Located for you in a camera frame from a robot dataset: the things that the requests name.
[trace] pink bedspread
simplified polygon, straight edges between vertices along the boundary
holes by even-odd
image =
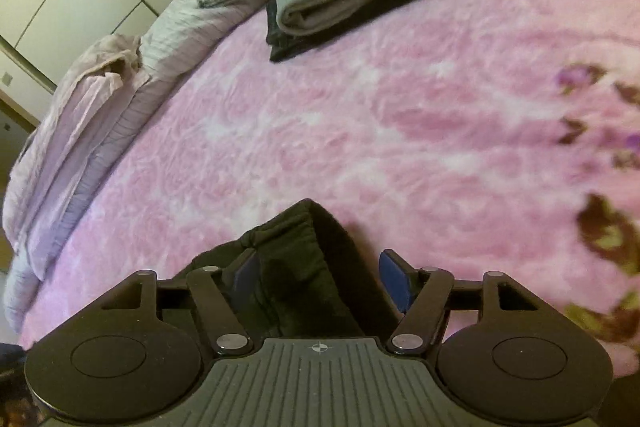
[[[636,369],[640,0],[421,0],[282,64],[265,34],[261,12],[137,139],[23,344],[309,197],[372,266],[503,270]]]

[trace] silver screw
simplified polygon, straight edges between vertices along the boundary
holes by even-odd
[[[398,349],[418,349],[422,345],[422,339],[413,333],[401,333],[391,339],[391,343]]]
[[[249,339],[238,333],[227,333],[218,337],[216,344],[222,349],[241,349],[249,343]]]

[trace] gray ridged plate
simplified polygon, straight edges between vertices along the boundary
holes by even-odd
[[[62,427],[57,420],[47,427]],[[489,427],[452,402],[417,360],[374,339],[268,339],[220,360],[173,410],[141,427]],[[596,427],[582,420],[574,427]]]

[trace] pink rose pattern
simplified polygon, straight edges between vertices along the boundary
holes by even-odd
[[[265,33],[261,12],[146,127],[51,268],[25,346],[131,272],[171,277],[309,197],[372,267],[394,248],[623,316],[624,338],[609,320],[602,340],[619,375],[636,369],[626,308],[640,279],[590,248],[577,216],[591,201],[603,230],[628,233],[640,217],[640,171],[614,161],[640,132],[615,89],[640,87],[640,0],[420,0],[282,64]]]

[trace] pink blanket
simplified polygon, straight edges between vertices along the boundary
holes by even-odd
[[[23,344],[309,197],[372,266],[505,271],[636,370],[640,0],[421,0],[278,65],[265,33],[261,12],[138,138]]]

